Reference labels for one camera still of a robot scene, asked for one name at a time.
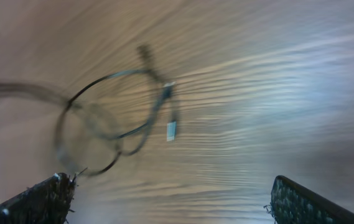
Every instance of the wooden surface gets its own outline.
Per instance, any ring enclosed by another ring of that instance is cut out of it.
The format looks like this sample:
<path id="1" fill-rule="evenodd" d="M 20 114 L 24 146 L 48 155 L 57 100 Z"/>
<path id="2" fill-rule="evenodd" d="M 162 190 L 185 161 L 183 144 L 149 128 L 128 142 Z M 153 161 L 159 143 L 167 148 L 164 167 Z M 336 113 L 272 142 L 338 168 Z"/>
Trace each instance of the wooden surface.
<path id="1" fill-rule="evenodd" d="M 273 223 L 277 175 L 354 212 L 354 0 L 42 1 L 0 36 L 0 77 L 75 93 L 139 68 L 142 43 L 177 83 L 179 135 L 165 141 L 165 105 L 140 153 L 80 180 L 70 223 Z M 128 130 L 153 94 L 137 76 L 84 99 Z M 59 112 L 0 100 L 0 201 L 63 170 Z"/>

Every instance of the black cable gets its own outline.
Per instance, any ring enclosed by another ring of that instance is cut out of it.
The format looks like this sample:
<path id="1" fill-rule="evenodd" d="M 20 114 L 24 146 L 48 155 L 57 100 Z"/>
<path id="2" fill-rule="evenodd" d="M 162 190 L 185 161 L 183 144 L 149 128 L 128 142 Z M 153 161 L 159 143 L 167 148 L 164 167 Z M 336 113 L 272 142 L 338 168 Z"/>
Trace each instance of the black cable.
<path id="1" fill-rule="evenodd" d="M 157 72 L 153 69 L 153 61 L 152 61 L 152 55 L 150 54 L 149 47 L 148 46 L 141 46 L 138 48 L 138 51 L 141 55 L 141 58 L 144 62 L 145 69 L 142 70 L 126 70 L 122 72 L 117 72 L 111 75 L 104 76 L 102 78 L 99 78 L 90 84 L 88 84 L 86 87 L 84 87 L 82 90 L 80 90 L 76 95 L 71 97 L 69 100 L 67 97 L 62 96 L 62 95 L 57 95 L 55 94 L 54 90 L 51 90 L 50 88 L 46 88 L 44 86 L 36 85 L 36 84 L 28 84 L 28 83 L 0 83 L 0 97 L 10 97 L 10 96 L 16 96 L 16 97 L 23 97 L 23 98 L 32 98 L 35 100 L 43 100 L 47 101 L 50 103 L 55 103 L 61 106 L 64 106 L 65 108 L 61 112 L 60 116 L 58 117 L 57 124 L 55 127 L 55 136 L 54 136 L 54 144 L 57 152 L 57 157 L 58 160 L 65 166 L 68 170 L 70 171 L 78 171 L 82 170 L 83 168 L 80 167 L 78 164 L 76 164 L 73 159 L 68 156 L 65 150 L 65 145 L 63 143 L 63 128 L 65 124 L 65 119 L 67 117 L 67 113 L 70 110 L 85 110 L 84 105 L 81 105 L 76 102 L 79 96 L 81 96 L 84 92 L 86 92 L 89 88 L 92 86 L 98 84 L 99 82 L 102 82 L 104 80 L 108 80 L 110 78 L 115 78 L 115 77 L 120 77 L 123 75 L 132 75 L 132 74 L 147 74 L 149 75 L 155 82 L 163 84 L 161 94 L 157 96 L 156 101 L 154 102 L 151 112 L 149 113 L 149 116 L 146 120 L 146 122 L 139 127 L 130 130 L 124 134 L 120 134 L 117 136 L 110 136 L 108 133 L 99 131 L 96 128 L 96 125 L 93 124 L 89 119 L 84 119 L 85 125 L 90 130 L 94 136 L 104 139 L 105 141 L 118 141 L 115 145 L 115 150 L 116 150 L 116 155 L 114 159 L 107 165 L 105 168 L 101 170 L 88 170 L 84 172 L 84 175 L 98 175 L 106 172 L 110 168 L 114 166 L 114 164 L 117 162 L 119 157 L 121 155 L 124 156 L 131 156 L 137 152 L 139 152 L 142 147 L 144 146 L 146 140 L 148 139 L 152 127 L 154 123 L 156 122 L 157 114 L 161 108 L 161 106 L 164 104 L 164 102 L 168 99 L 171 102 L 171 122 L 172 128 L 174 130 L 171 130 L 171 134 L 175 134 L 175 122 L 178 120 L 178 113 L 177 113 L 177 102 L 172 99 L 172 89 L 174 87 L 174 83 L 172 82 L 167 82 L 164 78 L 160 77 Z M 121 139 L 125 138 L 127 136 L 136 134 L 143 131 L 142 138 L 138 145 L 129 152 L 126 152 L 122 150 L 121 147 Z M 167 139 L 169 138 L 169 126 L 167 125 Z"/>
<path id="2" fill-rule="evenodd" d="M 118 72 L 118 73 L 114 73 L 111 75 L 107 75 L 105 77 L 99 78 L 99 79 L 93 81 L 92 83 L 88 84 L 86 87 L 84 87 L 82 90 L 80 90 L 74 97 L 72 97 L 68 101 L 68 105 L 66 106 L 66 108 L 62 111 L 61 115 L 59 116 L 58 121 L 57 121 L 57 125 L 55 128 L 55 148 L 57 149 L 58 159 L 60 161 L 62 161 L 62 163 L 64 163 L 64 166 L 69 167 L 69 169 L 71 169 L 71 170 L 79 170 L 79 169 L 81 170 L 81 167 L 78 167 L 76 164 L 73 164 L 72 159 L 69 158 L 64 153 L 65 146 L 62 144 L 62 142 L 63 142 L 62 141 L 62 131 L 63 131 L 63 126 L 65 123 L 66 115 L 71 110 L 76 99 L 80 95 L 82 95 L 85 91 L 87 91 L 89 88 L 98 84 L 99 82 L 102 82 L 102 81 L 110 79 L 110 78 L 119 77 L 121 75 L 131 75 L 131 74 L 136 74 L 136 73 L 150 74 L 151 72 L 148 70 L 126 70 L 123 72 Z M 156 121 L 157 113 L 159 112 L 160 107 L 163 105 L 163 103 L 165 102 L 166 99 L 171 98 L 173 86 L 174 86 L 174 83 L 166 83 L 164 85 L 163 91 L 162 91 L 161 95 L 158 97 L 158 99 L 156 100 L 156 102 L 154 103 L 154 106 L 152 107 L 152 110 L 151 110 L 151 113 L 149 114 L 148 119 L 146 120 L 146 122 L 144 124 L 142 124 L 138 128 L 135 128 L 135 129 L 128 131 L 124 134 L 121 134 L 115 138 L 112 138 L 110 136 L 107 136 L 105 133 L 98 133 L 97 131 L 95 131 L 95 128 L 91 127 L 90 130 L 94 132 L 95 136 L 97 136 L 99 138 L 105 138 L 107 140 L 122 139 L 122 138 L 130 136 L 132 134 L 135 134 L 137 132 L 140 132 L 142 130 L 144 130 L 144 133 L 142 135 L 142 138 L 141 138 L 139 144 L 136 146 L 136 148 L 134 150 L 132 150 L 131 152 L 125 152 L 125 151 L 122 151 L 120 147 L 117 147 L 116 148 L 116 157 L 113 159 L 113 161 L 110 162 L 110 164 L 108 166 L 106 166 L 104 169 L 101 169 L 98 171 L 93 171 L 93 170 L 88 169 L 84 174 L 85 175 L 102 174 L 102 173 L 106 172 L 108 169 L 110 169 L 116 163 L 116 161 L 119 159 L 120 155 L 131 156 L 131 155 L 139 152 L 139 150 L 141 150 L 141 148 L 145 144 L 146 140 L 148 139 L 148 137 L 152 131 L 152 127 L 153 127 L 154 122 Z"/>

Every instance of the cable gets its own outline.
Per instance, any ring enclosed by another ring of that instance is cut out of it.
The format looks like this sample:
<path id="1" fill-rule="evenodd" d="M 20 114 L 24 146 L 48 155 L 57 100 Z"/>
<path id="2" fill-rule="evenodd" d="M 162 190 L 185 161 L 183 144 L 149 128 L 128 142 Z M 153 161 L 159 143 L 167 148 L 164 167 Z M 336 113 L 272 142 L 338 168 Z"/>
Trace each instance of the cable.
<path id="1" fill-rule="evenodd" d="M 76 99 L 80 95 L 82 95 L 85 91 L 87 91 L 89 88 L 98 84 L 99 82 L 102 82 L 102 81 L 110 79 L 110 78 L 119 77 L 121 75 L 132 75 L 132 74 L 137 74 L 137 73 L 150 73 L 150 71 L 148 71 L 148 70 L 126 70 L 123 72 L 118 72 L 118 73 L 114 73 L 111 75 L 107 75 L 105 77 L 99 78 L 99 79 L 93 81 L 92 83 L 88 84 L 86 87 L 84 87 L 82 90 L 80 90 L 74 97 L 72 97 L 68 101 L 66 108 L 62 111 L 61 115 L 58 118 L 57 125 L 55 128 L 55 138 L 54 138 L 55 139 L 55 148 L 57 149 L 58 159 L 60 161 L 62 161 L 62 163 L 64 163 L 64 166 L 69 167 L 72 170 L 79 170 L 79 169 L 81 170 L 81 167 L 78 167 L 76 164 L 74 164 L 72 159 L 69 158 L 64 153 L 65 146 L 62 144 L 62 142 L 63 142 L 62 141 L 62 131 L 63 131 L 66 115 L 67 115 L 68 111 L 72 109 L 73 104 L 75 103 Z M 142 138 L 141 138 L 139 144 L 136 146 L 136 148 L 134 150 L 132 150 L 131 152 L 125 152 L 125 151 L 122 151 L 120 149 L 120 147 L 118 147 L 118 148 L 116 148 L 116 157 L 113 159 L 113 161 L 110 162 L 110 164 L 108 166 L 106 166 L 104 169 L 96 170 L 96 171 L 88 169 L 84 174 L 85 175 L 102 174 L 102 173 L 106 172 L 107 170 L 109 170 L 112 166 L 114 166 L 116 161 L 119 159 L 120 155 L 131 156 L 131 155 L 139 152 L 139 150 L 141 150 L 141 148 L 145 144 L 146 140 L 148 139 L 148 137 L 152 131 L 152 127 L 153 127 L 154 122 L 156 121 L 157 113 L 159 112 L 160 107 L 163 105 L 163 103 L 165 102 L 166 99 L 171 98 L 173 86 L 174 86 L 174 83 L 166 83 L 166 85 L 164 85 L 163 91 L 160 94 L 160 96 L 158 97 L 157 101 L 154 103 L 154 106 L 152 107 L 152 110 L 148 116 L 148 119 L 146 120 L 146 122 L 144 124 L 142 124 L 138 128 L 135 128 L 131 131 L 128 131 L 124 134 L 121 134 L 117 137 L 112 138 L 110 136 L 107 136 L 105 133 L 99 133 L 96 130 L 96 128 L 91 126 L 89 129 L 94 132 L 95 136 L 97 136 L 99 138 L 106 139 L 106 140 L 122 139 L 122 138 L 130 136 L 132 134 L 138 133 L 140 131 L 144 131 L 144 133 L 142 135 Z"/>
<path id="2" fill-rule="evenodd" d="M 139 152 L 142 147 L 144 146 L 146 140 L 148 139 L 149 135 L 151 134 L 152 127 L 154 123 L 156 122 L 157 114 L 161 108 L 161 106 L 165 103 L 166 100 L 169 100 L 171 103 L 171 122 L 169 124 L 172 125 L 167 125 L 167 140 L 169 139 L 174 139 L 175 136 L 175 123 L 178 120 L 178 112 L 177 112 L 177 106 L 178 103 L 174 99 L 172 99 L 173 95 L 173 87 L 174 87 L 174 82 L 168 82 L 166 79 L 160 77 L 157 72 L 153 69 L 153 61 L 152 61 L 152 55 L 150 54 L 149 47 L 146 45 L 140 46 L 138 48 L 138 51 L 140 53 L 141 59 L 144 62 L 145 69 L 140 69 L 140 70 L 125 70 L 122 72 L 116 72 L 111 75 L 104 76 L 102 78 L 99 78 L 90 84 L 88 84 L 86 87 L 84 87 L 82 90 L 80 90 L 76 95 L 71 97 L 69 100 L 67 97 L 62 96 L 62 95 L 57 95 L 54 93 L 53 90 L 50 88 L 46 88 L 44 86 L 36 85 L 36 84 L 28 84 L 28 83 L 0 83 L 0 97 L 10 97 L 10 96 L 16 96 L 16 97 L 23 97 L 23 98 L 32 98 L 35 100 L 42 100 L 46 101 L 49 103 L 55 103 L 60 106 L 64 106 L 63 111 L 61 112 L 60 116 L 58 117 L 57 124 L 55 126 L 55 134 L 54 134 L 54 146 L 55 150 L 57 153 L 57 158 L 58 160 L 63 164 L 64 167 L 66 167 L 69 171 L 76 172 L 78 170 L 82 170 L 83 168 L 80 167 L 78 164 L 76 164 L 73 159 L 66 153 L 66 146 L 63 143 L 63 129 L 65 126 L 65 120 L 67 117 L 67 113 L 70 110 L 74 111 L 79 111 L 83 110 L 86 111 L 86 117 L 80 116 L 80 118 L 84 121 L 85 126 L 88 128 L 89 131 L 93 133 L 94 136 L 103 139 L 104 141 L 116 141 L 115 145 L 115 151 L 116 155 L 113 158 L 112 161 L 103 169 L 100 170 L 90 170 L 89 167 L 87 170 L 83 173 L 83 175 L 99 175 L 110 168 L 112 168 L 117 160 L 120 158 L 120 156 L 131 156 L 137 152 Z M 130 130 L 124 134 L 119 134 L 115 136 L 110 136 L 108 133 L 103 132 L 102 130 L 99 130 L 97 128 L 96 123 L 91 122 L 89 116 L 90 113 L 97 113 L 98 114 L 98 109 L 95 111 L 88 111 L 85 108 L 85 105 L 82 105 L 80 103 L 77 103 L 76 100 L 78 99 L 79 96 L 81 96 L 84 92 L 86 92 L 89 88 L 92 86 L 105 81 L 109 80 L 111 78 L 116 78 L 124 75 L 133 75 L 133 74 L 146 74 L 149 75 L 155 82 L 163 84 L 161 94 L 158 94 L 151 111 L 149 113 L 149 116 L 146 119 L 146 122 L 144 124 L 140 125 L 139 127 Z M 129 152 L 126 152 L 122 150 L 122 138 L 125 138 L 127 136 L 137 134 L 143 132 L 142 138 L 138 145 Z"/>

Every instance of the wood grain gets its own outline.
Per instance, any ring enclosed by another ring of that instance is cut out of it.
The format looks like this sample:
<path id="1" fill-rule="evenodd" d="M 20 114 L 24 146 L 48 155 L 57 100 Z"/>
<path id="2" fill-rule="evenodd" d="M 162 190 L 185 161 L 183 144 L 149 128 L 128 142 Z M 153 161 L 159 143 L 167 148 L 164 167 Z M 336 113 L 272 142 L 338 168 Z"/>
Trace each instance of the wood grain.
<path id="1" fill-rule="evenodd" d="M 0 78 L 74 93 L 139 68 L 142 43 L 177 83 L 180 134 L 165 141 L 165 105 L 140 153 L 80 180 L 69 221 L 272 223 L 263 205 L 277 175 L 354 212 L 354 0 L 42 1 L 0 36 Z M 148 114 L 148 84 L 121 77 L 83 100 L 127 130 Z M 62 170 L 59 110 L 0 101 L 1 200 Z"/>

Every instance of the cable plug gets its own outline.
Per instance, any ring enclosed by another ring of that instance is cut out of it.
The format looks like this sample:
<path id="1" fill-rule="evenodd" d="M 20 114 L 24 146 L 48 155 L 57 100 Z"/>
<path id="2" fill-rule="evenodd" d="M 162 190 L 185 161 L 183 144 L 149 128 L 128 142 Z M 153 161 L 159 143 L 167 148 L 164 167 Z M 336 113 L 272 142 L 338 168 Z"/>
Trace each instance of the cable plug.
<path id="1" fill-rule="evenodd" d="M 175 85 L 175 82 L 169 82 L 169 83 L 166 83 L 164 84 L 163 86 L 163 99 L 168 99 L 168 98 L 171 98 L 172 96 L 172 89 Z"/>
<path id="2" fill-rule="evenodd" d="M 167 141 L 173 141 L 177 131 L 177 121 L 172 120 L 167 123 Z"/>

